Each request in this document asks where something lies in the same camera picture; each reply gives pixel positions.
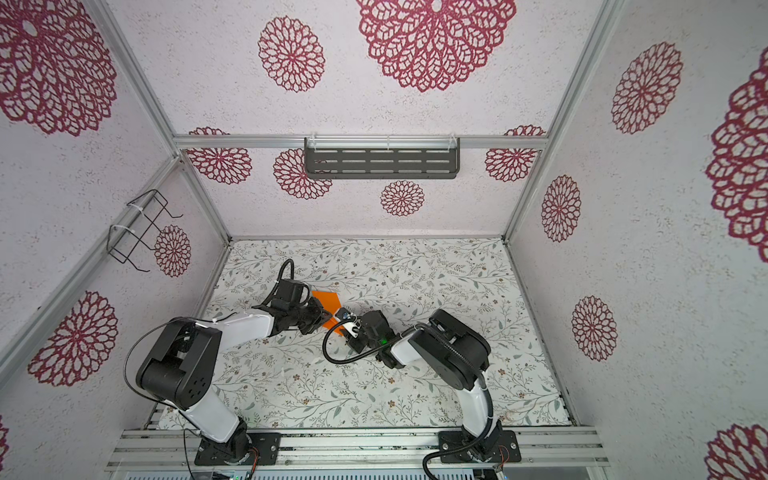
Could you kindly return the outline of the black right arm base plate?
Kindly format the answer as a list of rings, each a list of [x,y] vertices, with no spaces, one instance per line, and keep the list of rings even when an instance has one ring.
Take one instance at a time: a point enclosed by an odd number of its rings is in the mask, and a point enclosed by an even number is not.
[[[441,452],[458,449],[470,442],[470,435],[464,430],[438,432],[438,447]],[[453,454],[441,456],[443,463],[519,463],[522,460],[517,437],[512,430],[496,428],[489,437],[474,447]]]

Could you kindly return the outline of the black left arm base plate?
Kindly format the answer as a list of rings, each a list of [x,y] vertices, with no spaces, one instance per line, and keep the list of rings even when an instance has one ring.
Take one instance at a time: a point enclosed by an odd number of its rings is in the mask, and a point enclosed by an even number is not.
[[[271,466],[277,462],[282,436],[279,433],[236,432],[225,443],[201,437],[195,466]]]

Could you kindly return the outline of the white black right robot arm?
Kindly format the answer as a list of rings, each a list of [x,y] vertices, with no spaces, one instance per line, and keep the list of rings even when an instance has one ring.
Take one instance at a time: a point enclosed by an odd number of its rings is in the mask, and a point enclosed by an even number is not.
[[[345,309],[339,314],[342,335],[355,353],[372,350],[374,358],[390,369],[428,365],[456,391],[468,440],[491,435],[496,417],[484,377],[491,347],[480,333],[444,309],[401,333],[393,330],[379,310],[360,317]]]

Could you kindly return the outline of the orange square paper sheet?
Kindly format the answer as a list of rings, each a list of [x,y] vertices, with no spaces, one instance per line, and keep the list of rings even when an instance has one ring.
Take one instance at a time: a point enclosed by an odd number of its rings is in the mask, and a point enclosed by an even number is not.
[[[335,292],[317,290],[312,290],[311,294],[321,303],[323,309],[327,312],[327,319],[323,324],[323,327],[326,330],[330,330],[339,323],[338,319],[335,317],[338,310],[342,308],[339,295]]]

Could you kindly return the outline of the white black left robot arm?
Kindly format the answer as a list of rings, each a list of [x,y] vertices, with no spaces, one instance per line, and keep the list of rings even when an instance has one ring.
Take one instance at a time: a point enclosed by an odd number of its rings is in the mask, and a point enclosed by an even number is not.
[[[228,443],[241,420],[212,387],[219,353],[291,329],[308,335],[329,319],[315,298],[251,308],[217,322],[176,317],[163,326],[138,369],[136,385],[182,412],[207,440]]]

